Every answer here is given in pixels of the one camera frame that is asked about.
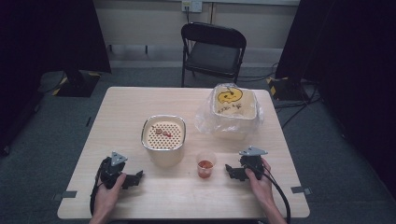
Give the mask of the clear plastic bin bag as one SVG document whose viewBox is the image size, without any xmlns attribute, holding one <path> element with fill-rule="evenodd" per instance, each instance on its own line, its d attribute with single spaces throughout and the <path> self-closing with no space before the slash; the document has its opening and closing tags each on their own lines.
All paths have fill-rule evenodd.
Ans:
<svg viewBox="0 0 396 224">
<path fill-rule="evenodd" d="M 263 120 L 263 109 L 253 90 L 221 83 L 198 108 L 194 124 L 201 133 L 248 134 Z"/>
</svg>

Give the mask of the cream container with perforated strainer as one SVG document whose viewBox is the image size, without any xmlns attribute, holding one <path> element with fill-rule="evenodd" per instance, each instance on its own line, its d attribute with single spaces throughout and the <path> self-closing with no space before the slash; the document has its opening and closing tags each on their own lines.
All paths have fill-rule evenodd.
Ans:
<svg viewBox="0 0 396 224">
<path fill-rule="evenodd" d="M 173 136 L 155 134 L 155 129 L 163 129 Z M 142 129 L 141 143 L 151 161 L 160 167 L 172 167 L 184 157 L 186 124 L 183 118 L 175 115 L 155 115 L 148 118 Z"/>
</svg>

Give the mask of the black stand base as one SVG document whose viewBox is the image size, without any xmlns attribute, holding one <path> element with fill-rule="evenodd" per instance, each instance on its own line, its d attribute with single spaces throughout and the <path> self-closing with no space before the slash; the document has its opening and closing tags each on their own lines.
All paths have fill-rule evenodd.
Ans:
<svg viewBox="0 0 396 224">
<path fill-rule="evenodd" d="M 66 70 L 65 74 L 65 80 L 54 92 L 56 96 L 89 98 L 101 77 L 97 73 L 81 73 L 79 70 Z"/>
<path fill-rule="evenodd" d="M 278 101 L 307 101 L 308 96 L 299 82 L 293 82 L 288 77 L 266 79 L 270 93 Z"/>
</svg>

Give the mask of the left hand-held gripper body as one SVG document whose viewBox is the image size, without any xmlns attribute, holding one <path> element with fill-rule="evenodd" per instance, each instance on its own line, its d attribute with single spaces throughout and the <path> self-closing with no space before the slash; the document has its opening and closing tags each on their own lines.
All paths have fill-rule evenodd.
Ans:
<svg viewBox="0 0 396 224">
<path fill-rule="evenodd" d="M 100 165 L 100 179 L 107 189 L 114 187 L 127 160 L 127 157 L 122 156 L 116 151 L 112 151 L 111 155 L 102 161 Z"/>
</svg>

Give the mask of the person's left hand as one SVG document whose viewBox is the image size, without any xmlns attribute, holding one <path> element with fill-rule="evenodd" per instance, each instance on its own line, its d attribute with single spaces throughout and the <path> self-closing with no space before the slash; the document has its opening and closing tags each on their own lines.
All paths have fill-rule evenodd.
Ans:
<svg viewBox="0 0 396 224">
<path fill-rule="evenodd" d="M 107 189 L 106 186 L 103 184 L 103 181 L 99 180 L 93 209 L 94 217 L 104 217 L 110 215 L 110 213 L 116 206 L 121 186 L 124 183 L 125 178 L 126 174 L 122 173 L 117 178 L 116 183 L 112 189 Z"/>
</svg>

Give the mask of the grey tape strip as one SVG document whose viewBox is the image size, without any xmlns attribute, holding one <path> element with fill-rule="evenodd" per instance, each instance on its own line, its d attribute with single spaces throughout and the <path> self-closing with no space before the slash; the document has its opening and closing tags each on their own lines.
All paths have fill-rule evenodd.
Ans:
<svg viewBox="0 0 396 224">
<path fill-rule="evenodd" d="M 311 188 L 304 188 L 302 186 L 299 186 L 299 187 L 292 187 L 290 189 L 291 189 L 293 194 L 296 194 L 296 193 L 303 193 L 304 195 L 312 194 Z"/>
<path fill-rule="evenodd" d="M 62 199 L 75 198 L 76 196 L 77 196 L 77 192 L 75 190 L 67 190 L 61 193 L 54 194 L 52 200 L 60 202 Z"/>
</svg>

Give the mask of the black folding chair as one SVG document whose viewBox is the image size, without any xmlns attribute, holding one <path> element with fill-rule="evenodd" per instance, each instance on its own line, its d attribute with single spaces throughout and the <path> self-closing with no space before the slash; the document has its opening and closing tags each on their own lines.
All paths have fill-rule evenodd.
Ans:
<svg viewBox="0 0 396 224">
<path fill-rule="evenodd" d="M 183 58 L 181 86 L 185 86 L 185 74 L 191 71 L 212 77 L 223 77 L 237 82 L 247 40 L 234 28 L 190 22 L 182 26 Z"/>
</svg>

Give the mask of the dark curtain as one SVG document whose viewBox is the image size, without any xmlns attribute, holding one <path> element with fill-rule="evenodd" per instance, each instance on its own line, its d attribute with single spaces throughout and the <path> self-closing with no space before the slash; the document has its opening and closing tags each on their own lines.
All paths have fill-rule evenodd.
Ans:
<svg viewBox="0 0 396 224">
<path fill-rule="evenodd" d="M 0 0 L 0 156 L 35 110 L 48 72 L 111 71 L 93 0 Z"/>
<path fill-rule="evenodd" d="M 276 77 L 318 82 L 396 197 L 396 0 L 300 0 Z"/>
</svg>

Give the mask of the white wall socket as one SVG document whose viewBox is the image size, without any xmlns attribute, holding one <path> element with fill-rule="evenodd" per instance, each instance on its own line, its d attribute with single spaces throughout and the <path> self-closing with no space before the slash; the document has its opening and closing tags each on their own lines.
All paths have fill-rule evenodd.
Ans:
<svg viewBox="0 0 396 224">
<path fill-rule="evenodd" d="M 201 13 L 203 11 L 203 2 L 199 0 L 183 0 L 181 2 L 183 12 Z"/>
</svg>

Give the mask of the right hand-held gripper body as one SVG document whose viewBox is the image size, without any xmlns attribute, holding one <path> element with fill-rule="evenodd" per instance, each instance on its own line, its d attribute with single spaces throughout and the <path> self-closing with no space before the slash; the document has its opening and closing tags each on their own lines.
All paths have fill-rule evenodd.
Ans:
<svg viewBox="0 0 396 224">
<path fill-rule="evenodd" d="M 250 146 L 239 152 L 241 156 L 240 163 L 243 167 L 250 169 L 258 180 L 261 180 L 265 168 L 262 162 L 262 155 L 266 154 L 266 150 Z"/>
</svg>

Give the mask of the person's right hand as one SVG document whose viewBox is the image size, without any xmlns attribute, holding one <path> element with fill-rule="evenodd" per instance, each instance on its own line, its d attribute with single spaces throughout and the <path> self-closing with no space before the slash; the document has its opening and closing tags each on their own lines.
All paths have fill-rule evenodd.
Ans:
<svg viewBox="0 0 396 224">
<path fill-rule="evenodd" d="M 271 181 L 265 176 L 258 179 L 253 171 L 248 168 L 245 169 L 245 173 L 249 179 L 251 189 L 262 209 L 268 210 L 271 207 L 275 207 L 276 204 L 274 201 Z"/>
</svg>

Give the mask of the clear plastic cup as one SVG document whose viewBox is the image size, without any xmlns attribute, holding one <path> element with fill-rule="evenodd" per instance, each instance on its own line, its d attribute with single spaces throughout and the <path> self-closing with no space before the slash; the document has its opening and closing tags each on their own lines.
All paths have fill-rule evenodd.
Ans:
<svg viewBox="0 0 396 224">
<path fill-rule="evenodd" d="M 202 151 L 196 156 L 197 174 L 201 178 L 209 178 L 216 165 L 216 155 L 211 151 Z"/>
</svg>

